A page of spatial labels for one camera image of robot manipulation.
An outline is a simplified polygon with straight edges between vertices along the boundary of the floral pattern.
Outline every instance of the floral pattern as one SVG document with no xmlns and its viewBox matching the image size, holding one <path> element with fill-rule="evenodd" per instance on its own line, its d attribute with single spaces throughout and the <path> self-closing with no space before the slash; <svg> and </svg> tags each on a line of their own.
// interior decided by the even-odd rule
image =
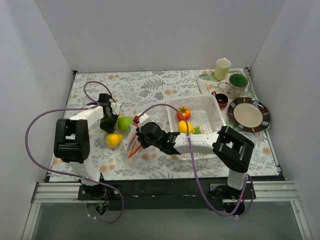
<svg viewBox="0 0 320 240">
<path fill-rule="evenodd" d="M 90 102 L 83 92 L 83 86 L 88 81 L 104 83 L 112 92 L 113 98 L 122 103 L 121 114 L 134 117 L 147 107 L 166 103 L 170 98 L 185 95 L 196 95 L 203 91 L 203 86 L 197 83 L 197 77 L 212 70 L 182 70 L 182 71 L 134 71 L 113 73 L 77 73 L 68 99 L 68 108 L 80 108 Z M 205 88 L 216 89 L 217 81 L 208 80 Z M 106 90 L 98 84 L 87 85 L 88 94 L 98 99 L 99 93 Z M 246 95 L 252 96 L 254 91 L 248 88 Z M 68 111 L 65 117 L 74 116 L 76 111 Z M 152 108 L 148 115 L 162 129 L 170 131 L 167 110 L 165 107 Z M 246 137 L 255 142 L 248 173 L 251 175 L 277 175 L 273 153 L 268 138 L 263 133 L 245 133 Z M 189 160 L 179 159 L 176 155 L 166 155 L 151 146 L 140 149 L 133 157 L 127 158 L 121 144 L 116 148 L 106 145 L 106 134 L 95 123 L 89 129 L 90 155 L 93 164 L 103 174 L 106 180 L 141 180 L 167 178 L 193 178 L 193 167 Z M 75 173 L 68 164 L 52 157 L 50 167 L 62 172 Z M 196 161 L 199 177 L 226 177 L 228 168 L 217 157 Z M 52 173 L 51 182 L 77 181 L 76 178 Z"/>
</svg>

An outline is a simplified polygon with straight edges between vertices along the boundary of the yellow mug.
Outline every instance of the yellow mug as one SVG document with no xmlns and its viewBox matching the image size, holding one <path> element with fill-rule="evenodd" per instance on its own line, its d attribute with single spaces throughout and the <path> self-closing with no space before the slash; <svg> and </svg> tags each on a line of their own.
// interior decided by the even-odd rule
<svg viewBox="0 0 320 240">
<path fill-rule="evenodd" d="M 216 61 L 214 69 L 214 78 L 221 81 L 224 80 L 231 67 L 231 62 L 225 57 Z"/>
</svg>

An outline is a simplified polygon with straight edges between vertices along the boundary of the plastic crate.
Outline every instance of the plastic crate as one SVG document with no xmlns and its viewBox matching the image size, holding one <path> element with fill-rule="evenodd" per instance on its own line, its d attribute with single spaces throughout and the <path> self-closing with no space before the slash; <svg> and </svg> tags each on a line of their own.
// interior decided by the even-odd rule
<svg viewBox="0 0 320 240">
<path fill-rule="evenodd" d="M 218 102 L 213 95 L 199 94 L 191 96 L 181 96 L 170 99 L 167 104 L 179 108 L 181 106 L 188 107 L 191 111 L 191 117 L 188 122 L 195 128 L 200 127 L 202 134 L 210 134 L 217 132 L 226 123 L 222 117 Z M 178 132 L 177 112 L 171 107 L 167 107 L 167 114 L 171 132 Z M 194 153 L 194 159 L 207 159 L 213 157 L 215 154 Z M 177 155 L 182 160 L 190 160 L 191 154 L 185 153 Z"/>
</svg>

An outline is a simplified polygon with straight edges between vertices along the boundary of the plate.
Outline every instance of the plate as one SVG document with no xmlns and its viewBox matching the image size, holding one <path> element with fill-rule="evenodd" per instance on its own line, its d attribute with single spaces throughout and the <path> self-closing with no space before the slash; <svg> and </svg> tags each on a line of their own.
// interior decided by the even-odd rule
<svg viewBox="0 0 320 240">
<path fill-rule="evenodd" d="M 270 126 L 270 113 L 258 100 L 239 97 L 228 108 L 230 120 L 240 129 L 251 133 L 266 130 Z"/>
</svg>

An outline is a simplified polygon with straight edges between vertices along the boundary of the small brown cup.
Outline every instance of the small brown cup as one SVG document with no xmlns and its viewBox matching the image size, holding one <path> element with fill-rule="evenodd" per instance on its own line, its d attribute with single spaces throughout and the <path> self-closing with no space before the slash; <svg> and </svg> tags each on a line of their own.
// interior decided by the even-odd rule
<svg viewBox="0 0 320 240">
<path fill-rule="evenodd" d="M 223 93 L 215 95 L 216 101 L 219 104 L 220 109 L 224 109 L 228 105 L 228 97 Z"/>
</svg>

